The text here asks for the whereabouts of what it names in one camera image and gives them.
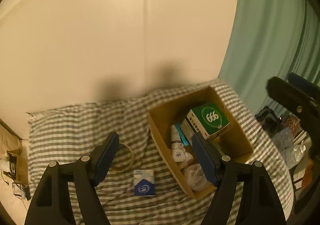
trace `blue logo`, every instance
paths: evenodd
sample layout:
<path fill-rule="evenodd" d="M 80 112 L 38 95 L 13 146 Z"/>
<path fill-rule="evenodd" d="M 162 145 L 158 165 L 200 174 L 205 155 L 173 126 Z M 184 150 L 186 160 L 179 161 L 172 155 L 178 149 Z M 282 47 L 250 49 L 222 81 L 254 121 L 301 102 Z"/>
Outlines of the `blue logo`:
<path fill-rule="evenodd" d="M 138 191 L 140 193 L 146 193 L 148 190 L 150 190 L 150 186 L 149 185 L 142 185 L 141 187 L 138 188 Z"/>

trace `green curtain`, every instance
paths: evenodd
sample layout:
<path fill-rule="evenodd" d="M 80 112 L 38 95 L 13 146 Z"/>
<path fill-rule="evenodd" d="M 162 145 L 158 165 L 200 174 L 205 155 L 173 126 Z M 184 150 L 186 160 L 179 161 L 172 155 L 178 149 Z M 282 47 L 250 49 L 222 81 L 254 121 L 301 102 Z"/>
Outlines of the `green curtain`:
<path fill-rule="evenodd" d="M 319 21 L 307 0 L 238 0 L 235 21 L 219 77 L 255 114 L 265 105 L 266 82 L 289 72 L 318 83 Z"/>

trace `white wall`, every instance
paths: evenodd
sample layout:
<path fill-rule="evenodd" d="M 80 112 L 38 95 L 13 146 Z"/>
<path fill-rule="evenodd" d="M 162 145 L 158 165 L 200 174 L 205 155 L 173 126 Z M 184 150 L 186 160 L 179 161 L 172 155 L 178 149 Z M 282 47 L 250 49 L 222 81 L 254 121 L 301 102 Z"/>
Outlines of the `white wall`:
<path fill-rule="evenodd" d="M 219 73 L 237 0 L 3 0 L 0 118 L 137 96 Z"/>

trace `checkered tablecloth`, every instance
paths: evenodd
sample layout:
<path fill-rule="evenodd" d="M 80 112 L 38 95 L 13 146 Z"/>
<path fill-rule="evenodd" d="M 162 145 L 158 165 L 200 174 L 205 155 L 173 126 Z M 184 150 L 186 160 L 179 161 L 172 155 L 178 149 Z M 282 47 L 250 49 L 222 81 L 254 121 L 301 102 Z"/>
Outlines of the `checkered tablecloth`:
<path fill-rule="evenodd" d="M 209 194 L 199 200 L 189 198 L 173 178 L 151 138 L 148 109 L 160 103 L 181 97 L 195 90 L 212 86 L 228 110 L 241 124 L 254 147 L 248 163 L 261 161 L 266 167 L 288 218 L 293 204 L 293 189 L 286 164 L 260 124 L 239 100 L 233 89 L 221 80 L 156 90 L 146 96 L 105 103 L 86 103 L 66 106 L 30 114 L 29 179 L 33 195 L 48 163 L 60 164 L 77 160 L 90 154 L 101 144 L 108 133 L 115 131 L 120 141 L 134 151 L 131 170 L 117 173 L 109 171 L 96 191 L 111 224 L 200 224 L 212 200 Z M 115 156 L 117 167 L 130 162 L 131 155 L 125 147 Z M 134 169 L 153 169 L 156 196 L 137 197 L 133 193 Z M 234 224 L 241 200 L 242 183 L 236 189 L 228 220 Z M 76 199 L 74 184 L 69 184 L 70 198 L 77 224 L 84 224 Z"/>

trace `green box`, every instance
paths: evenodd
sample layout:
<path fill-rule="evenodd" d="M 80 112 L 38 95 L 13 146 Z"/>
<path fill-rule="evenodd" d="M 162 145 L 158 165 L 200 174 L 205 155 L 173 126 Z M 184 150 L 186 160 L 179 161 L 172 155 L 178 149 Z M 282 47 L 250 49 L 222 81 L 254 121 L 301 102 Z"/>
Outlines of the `green box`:
<path fill-rule="evenodd" d="M 211 102 L 192 108 L 181 123 L 181 129 L 191 144 L 192 135 L 201 132 L 205 139 L 221 134 L 229 121 L 219 107 Z"/>

